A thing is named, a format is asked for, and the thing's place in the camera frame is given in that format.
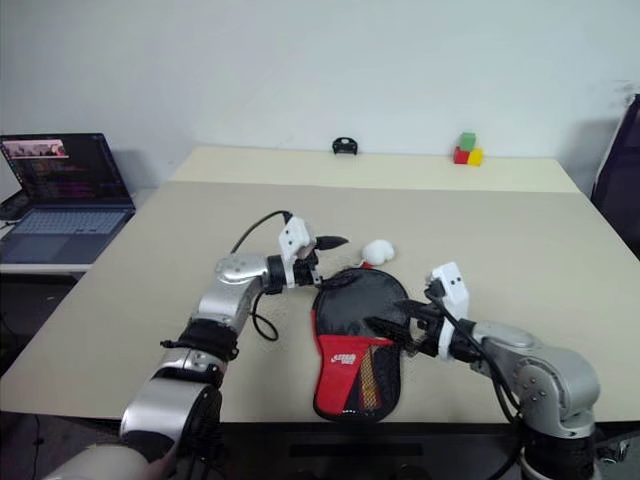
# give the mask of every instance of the toy block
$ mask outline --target toy block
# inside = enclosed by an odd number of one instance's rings
[[[474,167],[479,167],[482,165],[482,160],[484,159],[484,154],[481,148],[474,148],[469,154],[469,165],[473,165]]]
[[[460,150],[460,147],[456,147],[455,152],[453,152],[453,163],[464,165],[468,161],[469,161],[469,152],[465,152],[463,150]]]
[[[460,135],[458,146],[463,152],[472,151],[476,146],[476,134],[471,132],[463,132],[463,134]]]

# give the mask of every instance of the white ball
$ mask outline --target white ball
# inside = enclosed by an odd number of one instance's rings
[[[362,259],[369,265],[382,265],[395,256],[393,245],[388,240],[374,240],[362,249]]]

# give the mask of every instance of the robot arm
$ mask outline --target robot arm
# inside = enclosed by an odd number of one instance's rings
[[[379,318],[367,319],[368,325],[410,353],[469,363],[494,382],[494,368],[499,369],[506,388],[519,399],[525,478],[599,478],[592,407],[600,385],[591,365],[578,353],[545,345],[518,328],[466,320],[469,295],[455,263],[432,272],[425,295],[432,303],[398,304],[415,322],[417,334]]]
[[[347,242],[316,238],[304,220],[285,218],[280,255],[232,253],[218,262],[185,330],[178,340],[162,342],[164,356],[126,408],[121,444],[85,450],[46,479],[152,480],[165,478],[179,454],[214,460],[222,403],[218,389],[227,364],[238,355],[237,339],[253,300],[284,287],[319,284],[315,250]]]

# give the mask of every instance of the laptop touchpad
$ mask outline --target laptop touchpad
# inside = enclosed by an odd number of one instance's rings
[[[67,236],[34,235],[20,239],[5,256],[5,263],[47,263],[65,243]]]

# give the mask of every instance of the laptop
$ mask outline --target laptop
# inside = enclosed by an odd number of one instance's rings
[[[135,213],[101,133],[2,135],[32,207],[2,238],[2,263],[91,264]]]

